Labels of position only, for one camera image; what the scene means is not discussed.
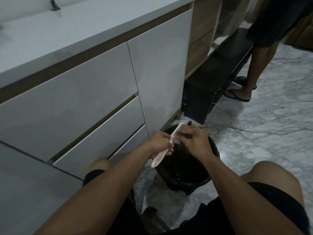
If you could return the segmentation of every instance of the black trash can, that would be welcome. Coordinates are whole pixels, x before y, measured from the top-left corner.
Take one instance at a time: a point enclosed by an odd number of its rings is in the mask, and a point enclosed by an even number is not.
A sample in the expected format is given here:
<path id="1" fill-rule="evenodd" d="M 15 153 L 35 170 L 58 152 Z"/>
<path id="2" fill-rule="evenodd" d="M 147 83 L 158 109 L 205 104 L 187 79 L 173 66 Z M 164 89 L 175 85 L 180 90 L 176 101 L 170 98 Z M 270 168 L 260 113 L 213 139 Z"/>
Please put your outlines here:
<path id="1" fill-rule="evenodd" d="M 164 132 L 172 134 L 177 126 L 178 124 L 172 125 Z M 212 152 L 220 157 L 213 139 L 209 135 L 208 138 Z M 187 196 L 211 180 L 202 163 L 183 144 L 175 144 L 173 154 L 164 157 L 156 170 L 171 190 L 184 191 Z"/>

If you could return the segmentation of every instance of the white cable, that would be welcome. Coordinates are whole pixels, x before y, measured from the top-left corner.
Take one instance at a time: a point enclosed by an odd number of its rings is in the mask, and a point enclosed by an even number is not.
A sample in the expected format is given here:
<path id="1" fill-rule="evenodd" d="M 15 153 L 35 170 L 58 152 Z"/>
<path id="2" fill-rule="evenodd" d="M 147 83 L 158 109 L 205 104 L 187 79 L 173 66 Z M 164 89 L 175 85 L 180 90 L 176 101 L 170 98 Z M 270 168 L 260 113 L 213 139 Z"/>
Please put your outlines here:
<path id="1" fill-rule="evenodd" d="M 222 111 L 224 111 L 225 112 L 225 110 L 222 108 L 222 107 L 220 107 L 218 104 L 216 104 L 216 103 L 213 103 L 213 104 L 215 104 L 217 107 L 219 107 Z M 283 129 L 281 129 L 281 130 L 278 130 L 278 131 L 276 131 L 276 132 L 262 132 L 262 131 L 249 131 L 249 130 L 245 130 L 245 129 L 240 129 L 239 128 L 239 126 L 237 125 L 237 123 L 236 123 L 236 121 L 235 121 L 235 119 L 233 119 L 231 116 L 229 116 L 230 118 L 231 118 L 231 120 L 233 120 L 234 121 L 234 123 L 236 124 L 236 126 L 237 126 L 237 128 L 235 128 L 235 127 L 233 127 L 233 126 L 229 126 L 229 125 L 226 125 L 226 124 L 215 124 L 214 122 L 214 124 L 215 125 L 213 125 L 213 126 L 209 126 L 208 128 L 217 128 L 217 126 L 226 126 L 226 127 L 229 127 L 229 128 L 232 128 L 232 129 L 234 129 L 236 132 L 238 132 L 242 137 L 244 137 L 244 138 L 246 138 L 246 139 L 248 139 L 248 140 L 257 140 L 257 139 L 263 139 L 263 138 L 267 138 L 268 136 L 271 136 L 271 135 L 273 135 L 273 134 L 275 134 L 275 135 L 287 135 L 287 134 L 290 134 L 290 133 L 294 133 L 294 132 L 298 132 L 298 131 L 301 131 L 301 130 L 309 130 L 309 131 L 313 131 L 313 128 L 310 128 L 311 126 L 302 126 L 302 127 L 300 127 L 300 126 L 291 126 L 291 127 L 287 127 L 287 128 L 283 128 Z M 291 132 L 288 132 L 288 133 L 279 133 L 279 132 L 281 132 L 281 131 L 284 131 L 284 130 L 286 130 L 286 129 L 290 129 L 290 128 L 297 128 L 297 130 L 294 130 L 294 131 L 291 131 Z M 242 133 L 241 133 L 241 131 L 244 131 L 244 132 L 248 132 L 248 133 L 267 133 L 268 135 L 265 135 L 265 136 L 260 136 L 260 137 L 256 137 L 256 138 L 248 138 L 248 137 L 246 137 L 246 136 L 244 136 Z"/>

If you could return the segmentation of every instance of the flip-flop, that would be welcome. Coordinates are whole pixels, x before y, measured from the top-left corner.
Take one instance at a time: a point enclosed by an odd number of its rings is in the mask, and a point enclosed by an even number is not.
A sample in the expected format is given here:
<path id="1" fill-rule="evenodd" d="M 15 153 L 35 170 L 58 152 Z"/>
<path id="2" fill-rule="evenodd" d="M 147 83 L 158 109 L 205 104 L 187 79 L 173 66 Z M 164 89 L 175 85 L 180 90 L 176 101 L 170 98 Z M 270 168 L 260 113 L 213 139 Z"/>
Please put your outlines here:
<path id="1" fill-rule="evenodd" d="M 241 85 L 241 86 L 245 86 L 247 84 L 247 81 L 244 80 L 244 78 L 246 79 L 247 77 L 244 76 L 238 76 L 235 77 L 235 79 L 233 80 L 233 82 L 236 82 L 237 84 Z"/>
<path id="2" fill-rule="evenodd" d="M 232 97 L 232 96 L 229 96 L 229 95 L 226 95 L 225 92 L 224 92 L 223 95 L 226 96 L 226 97 L 229 98 L 229 99 L 238 100 L 238 101 L 241 101 L 241 102 L 249 102 L 249 101 L 250 101 L 250 100 L 245 100 L 245 99 L 239 98 L 239 97 L 233 92 L 233 89 L 229 89 L 228 92 L 229 92 L 230 94 L 232 94 L 233 97 Z"/>

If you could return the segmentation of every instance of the countertop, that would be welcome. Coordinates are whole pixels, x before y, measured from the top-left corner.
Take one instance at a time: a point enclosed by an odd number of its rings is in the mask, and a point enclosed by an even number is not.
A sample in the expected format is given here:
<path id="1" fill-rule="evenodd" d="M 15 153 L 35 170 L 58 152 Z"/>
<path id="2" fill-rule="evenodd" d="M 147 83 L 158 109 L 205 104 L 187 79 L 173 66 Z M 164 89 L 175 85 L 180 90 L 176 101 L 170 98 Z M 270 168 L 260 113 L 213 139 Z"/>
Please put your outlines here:
<path id="1" fill-rule="evenodd" d="M 193 0 L 87 0 L 2 23 L 0 88 Z"/>

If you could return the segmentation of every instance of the marble floor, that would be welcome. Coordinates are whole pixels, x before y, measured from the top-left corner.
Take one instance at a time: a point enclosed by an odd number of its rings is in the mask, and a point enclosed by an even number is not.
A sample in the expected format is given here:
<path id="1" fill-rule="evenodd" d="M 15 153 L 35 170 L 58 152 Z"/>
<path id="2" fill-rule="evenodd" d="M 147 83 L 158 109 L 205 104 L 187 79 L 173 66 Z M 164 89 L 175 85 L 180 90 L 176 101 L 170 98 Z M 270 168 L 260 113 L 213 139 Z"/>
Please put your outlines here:
<path id="1" fill-rule="evenodd" d="M 246 64 L 239 75 L 246 76 L 248 66 Z M 313 52 L 279 45 L 250 102 L 223 96 L 218 105 L 224 111 L 214 107 L 205 127 L 214 124 L 236 127 L 237 123 L 241 129 L 268 132 L 289 126 L 313 128 Z M 189 120 L 187 117 L 181 119 L 183 122 Z M 246 173 L 259 161 L 269 160 L 299 179 L 313 228 L 313 132 L 303 130 L 263 139 L 256 138 L 267 134 L 243 132 L 249 140 L 229 127 L 219 126 L 218 129 L 211 127 L 207 131 L 217 144 L 221 160 L 237 174 Z M 200 203 L 208 203 L 217 196 L 212 182 L 198 188 L 190 196 L 171 191 L 150 165 L 146 165 L 134 190 L 138 211 L 142 212 L 147 206 L 155 207 L 158 215 L 171 228 L 178 227 L 183 220 L 195 215 Z"/>

